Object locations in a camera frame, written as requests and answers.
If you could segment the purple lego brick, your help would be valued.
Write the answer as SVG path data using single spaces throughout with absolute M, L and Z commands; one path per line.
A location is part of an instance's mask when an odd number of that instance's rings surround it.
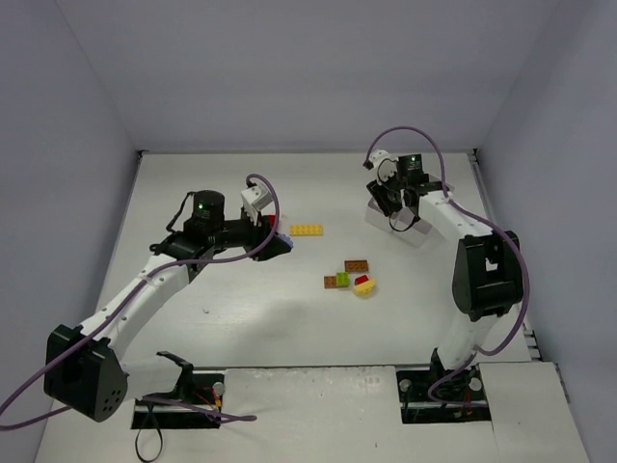
M 291 239 L 290 236 L 284 234 L 284 233 L 279 233 L 278 234 L 278 238 L 283 241 L 288 247 L 292 248 L 294 246 L 293 241 Z

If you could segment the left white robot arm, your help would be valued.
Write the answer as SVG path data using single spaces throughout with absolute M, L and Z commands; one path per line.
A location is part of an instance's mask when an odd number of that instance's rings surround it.
M 249 183 L 235 220 L 226 219 L 219 192 L 201 190 L 186 197 L 193 203 L 190 217 L 181 229 L 168 224 L 167 237 L 151 245 L 136 278 L 97 313 L 74 328 L 58 326 L 48 338 L 44 392 L 95 422 L 109 419 L 126 400 L 189 400 L 197 388 L 191 363 L 169 351 L 126 362 L 130 344 L 206 266 L 223 262 L 224 251 L 241 248 L 243 258 L 266 261 L 292 250 L 290 239 L 277 231 L 279 220 L 262 214 L 264 207 L 279 203 L 270 185 Z

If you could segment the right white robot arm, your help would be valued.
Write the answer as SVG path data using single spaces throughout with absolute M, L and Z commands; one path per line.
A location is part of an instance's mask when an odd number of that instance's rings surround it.
M 497 321 L 523 299 L 523 272 L 508 232 L 497 231 L 453 205 L 447 186 L 425 173 L 420 154 L 395 156 L 375 150 L 367 169 L 374 178 L 366 185 L 371 196 L 366 221 L 408 236 L 419 244 L 429 231 L 456 245 L 451 292 L 456 310 L 432 363 L 439 377 L 466 364 Z

